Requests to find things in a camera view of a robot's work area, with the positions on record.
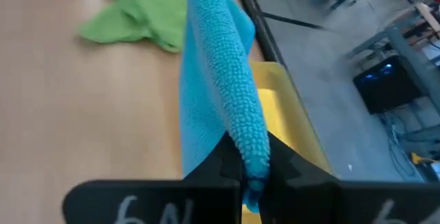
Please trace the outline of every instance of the wooden surface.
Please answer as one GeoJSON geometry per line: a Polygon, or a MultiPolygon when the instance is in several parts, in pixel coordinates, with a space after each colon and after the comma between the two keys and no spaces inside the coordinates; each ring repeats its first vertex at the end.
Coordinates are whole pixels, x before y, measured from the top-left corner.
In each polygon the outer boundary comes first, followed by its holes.
{"type": "Polygon", "coordinates": [[[180,178],[180,55],[79,40],[105,3],[0,0],[2,223],[62,223],[89,179],[180,178]]]}

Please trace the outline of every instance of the green cloth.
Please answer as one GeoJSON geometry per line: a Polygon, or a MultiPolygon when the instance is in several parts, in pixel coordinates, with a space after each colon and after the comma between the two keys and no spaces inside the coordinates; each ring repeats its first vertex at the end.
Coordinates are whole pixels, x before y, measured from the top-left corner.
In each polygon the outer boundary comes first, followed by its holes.
{"type": "Polygon", "coordinates": [[[150,38],[169,52],[182,50],[186,0],[115,0],[80,27],[83,38],[98,43],[150,38]]]}

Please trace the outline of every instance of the concrete floor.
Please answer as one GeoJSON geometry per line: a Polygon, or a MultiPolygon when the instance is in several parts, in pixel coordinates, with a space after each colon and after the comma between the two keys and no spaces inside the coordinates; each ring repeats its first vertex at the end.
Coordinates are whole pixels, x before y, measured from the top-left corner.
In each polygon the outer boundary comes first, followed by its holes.
{"type": "MultiPolygon", "coordinates": [[[[344,55],[408,7],[404,0],[359,0],[330,15],[309,0],[258,0],[263,12],[323,25],[324,32],[266,19],[320,142],[342,179],[418,181],[396,171],[388,138],[377,117],[370,115],[352,83],[359,72],[344,55]]],[[[406,158],[398,158],[410,172],[406,158]]]]}

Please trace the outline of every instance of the yellow item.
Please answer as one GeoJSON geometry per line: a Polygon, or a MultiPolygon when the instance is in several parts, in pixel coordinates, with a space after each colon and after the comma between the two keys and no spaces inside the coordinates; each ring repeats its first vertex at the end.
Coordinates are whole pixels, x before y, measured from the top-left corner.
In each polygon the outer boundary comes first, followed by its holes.
{"type": "MultiPolygon", "coordinates": [[[[282,65],[250,62],[267,129],[299,155],[333,174],[309,117],[282,65]]],[[[242,223],[261,223],[243,205],[242,223]]]]}
{"type": "Polygon", "coordinates": [[[437,162],[434,159],[430,159],[430,158],[423,158],[418,156],[416,153],[411,153],[411,161],[414,165],[417,165],[418,163],[420,163],[421,161],[431,161],[431,162],[437,162]]]}

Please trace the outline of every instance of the blue towel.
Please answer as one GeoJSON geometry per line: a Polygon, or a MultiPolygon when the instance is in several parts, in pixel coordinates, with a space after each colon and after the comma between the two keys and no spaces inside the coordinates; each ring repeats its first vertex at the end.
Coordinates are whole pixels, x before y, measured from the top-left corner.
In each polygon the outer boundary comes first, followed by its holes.
{"type": "Polygon", "coordinates": [[[243,202],[257,212],[270,148],[248,63],[254,34],[254,24],[234,0],[188,0],[179,116],[184,176],[227,131],[244,161],[243,202]]]}

